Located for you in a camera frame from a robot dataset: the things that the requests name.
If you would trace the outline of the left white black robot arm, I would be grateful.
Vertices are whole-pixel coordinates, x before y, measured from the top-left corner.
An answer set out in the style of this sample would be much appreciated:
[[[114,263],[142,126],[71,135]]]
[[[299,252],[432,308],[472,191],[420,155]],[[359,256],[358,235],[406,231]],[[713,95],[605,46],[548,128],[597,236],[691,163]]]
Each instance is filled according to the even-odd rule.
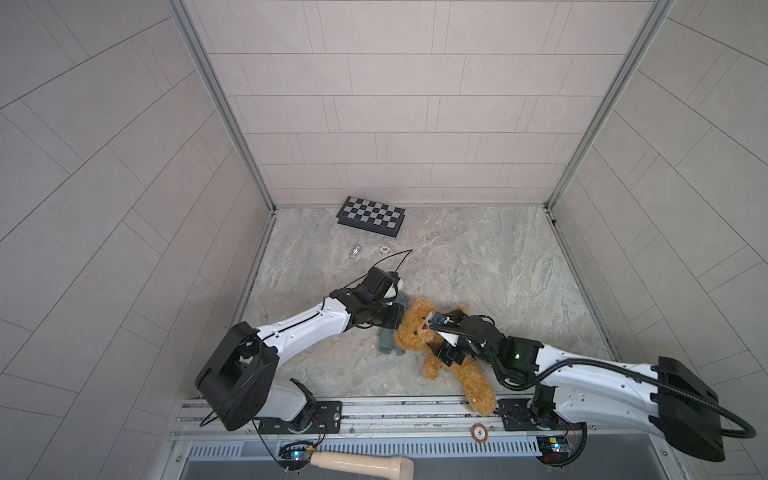
[[[245,321],[224,335],[194,385],[211,408],[201,422],[220,421],[235,431],[255,419],[277,419],[294,431],[313,422],[316,399],[298,380],[274,379],[299,353],[357,327],[396,329],[405,307],[396,301],[402,280],[372,267],[354,287],[332,291],[297,315],[255,328]]]

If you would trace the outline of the tan teddy bear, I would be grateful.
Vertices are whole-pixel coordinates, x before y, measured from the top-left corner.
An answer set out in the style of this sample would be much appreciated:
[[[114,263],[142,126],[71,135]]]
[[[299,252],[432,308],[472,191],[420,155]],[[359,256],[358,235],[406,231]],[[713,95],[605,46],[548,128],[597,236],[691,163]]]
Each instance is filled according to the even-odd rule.
[[[461,383],[471,409],[481,416],[490,416],[497,407],[494,388],[471,356],[457,350],[429,327],[428,321],[436,320],[437,316],[434,304],[423,298],[416,299],[405,311],[394,334],[396,345],[404,351],[425,354],[422,375],[428,380],[436,380],[442,370],[451,372]]]

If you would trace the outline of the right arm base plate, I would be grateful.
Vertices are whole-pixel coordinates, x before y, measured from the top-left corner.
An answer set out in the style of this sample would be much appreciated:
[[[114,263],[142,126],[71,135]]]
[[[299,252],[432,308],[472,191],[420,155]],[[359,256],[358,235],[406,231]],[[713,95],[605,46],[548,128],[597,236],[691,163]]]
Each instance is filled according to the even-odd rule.
[[[506,398],[497,401],[494,413],[501,418],[506,431],[579,430],[555,412],[552,400]]]

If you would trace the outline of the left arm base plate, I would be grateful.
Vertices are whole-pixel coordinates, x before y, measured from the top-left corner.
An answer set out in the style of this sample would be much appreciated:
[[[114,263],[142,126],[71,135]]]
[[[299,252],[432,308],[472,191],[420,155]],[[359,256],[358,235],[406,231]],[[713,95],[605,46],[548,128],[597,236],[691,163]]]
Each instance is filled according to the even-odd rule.
[[[297,421],[283,421],[278,418],[257,417],[257,429],[262,434],[310,435],[338,434],[341,429],[343,403],[338,400],[317,401],[311,414],[301,413]]]

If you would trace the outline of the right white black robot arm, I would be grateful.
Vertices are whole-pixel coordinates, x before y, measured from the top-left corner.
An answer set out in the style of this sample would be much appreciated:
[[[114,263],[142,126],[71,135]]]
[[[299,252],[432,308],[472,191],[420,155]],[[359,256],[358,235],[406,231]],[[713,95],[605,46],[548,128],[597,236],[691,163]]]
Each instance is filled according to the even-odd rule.
[[[439,335],[442,360],[488,364],[504,388],[534,392],[533,421],[607,424],[663,438],[671,447],[709,462],[725,459],[718,396],[680,361],[654,364],[602,361],[540,341],[502,334],[483,315],[431,313],[427,329]]]

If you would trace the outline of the grey-green teddy sweater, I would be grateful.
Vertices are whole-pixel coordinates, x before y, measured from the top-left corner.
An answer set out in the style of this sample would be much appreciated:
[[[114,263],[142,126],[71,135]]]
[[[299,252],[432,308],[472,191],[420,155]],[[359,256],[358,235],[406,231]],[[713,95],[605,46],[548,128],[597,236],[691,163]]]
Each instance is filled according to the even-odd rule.
[[[395,333],[403,322],[409,302],[410,298],[408,295],[399,292],[392,302],[384,306],[381,312],[381,319],[377,323],[377,326],[380,328],[377,346],[379,353],[398,356],[404,354],[404,350],[397,346]]]

